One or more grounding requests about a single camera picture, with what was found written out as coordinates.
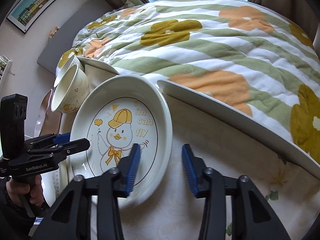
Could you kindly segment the person's left hand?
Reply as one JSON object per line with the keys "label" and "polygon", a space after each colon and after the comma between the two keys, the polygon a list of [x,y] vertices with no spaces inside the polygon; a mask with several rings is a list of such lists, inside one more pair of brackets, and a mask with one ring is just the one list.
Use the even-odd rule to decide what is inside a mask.
{"label": "person's left hand", "polygon": [[43,189],[41,185],[42,177],[41,175],[35,176],[35,183],[33,186],[24,183],[15,182],[13,179],[10,179],[6,182],[6,189],[8,195],[12,202],[17,206],[22,206],[20,195],[30,194],[31,204],[36,206],[41,206],[44,201]]}

